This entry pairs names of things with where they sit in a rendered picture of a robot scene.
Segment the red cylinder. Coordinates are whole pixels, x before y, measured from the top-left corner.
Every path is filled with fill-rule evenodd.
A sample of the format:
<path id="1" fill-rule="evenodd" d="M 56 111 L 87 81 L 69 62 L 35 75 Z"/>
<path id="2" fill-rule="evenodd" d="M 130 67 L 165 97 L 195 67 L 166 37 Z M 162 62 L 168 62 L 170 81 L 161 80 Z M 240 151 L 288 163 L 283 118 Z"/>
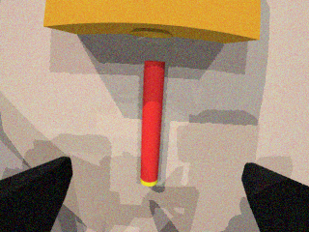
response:
<path id="1" fill-rule="evenodd" d="M 165 62 L 144 61 L 142 163 L 140 183 L 157 185 Z"/>

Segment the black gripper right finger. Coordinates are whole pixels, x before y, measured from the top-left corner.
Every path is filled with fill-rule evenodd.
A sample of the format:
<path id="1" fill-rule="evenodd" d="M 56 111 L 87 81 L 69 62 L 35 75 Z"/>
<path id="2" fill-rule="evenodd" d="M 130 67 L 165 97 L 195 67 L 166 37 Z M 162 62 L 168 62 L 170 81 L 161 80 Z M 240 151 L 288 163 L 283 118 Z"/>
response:
<path id="1" fill-rule="evenodd" d="M 240 180 L 260 232 L 309 232 L 308 186 L 255 162 Z"/>

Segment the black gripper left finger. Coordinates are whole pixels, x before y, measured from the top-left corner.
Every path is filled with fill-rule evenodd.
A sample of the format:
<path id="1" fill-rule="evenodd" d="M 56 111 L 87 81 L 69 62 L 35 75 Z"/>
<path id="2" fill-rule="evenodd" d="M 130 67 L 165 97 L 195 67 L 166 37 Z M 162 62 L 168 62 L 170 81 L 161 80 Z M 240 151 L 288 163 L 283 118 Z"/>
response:
<path id="1" fill-rule="evenodd" d="M 69 156 L 0 181 L 0 232 L 50 232 L 72 178 Z"/>

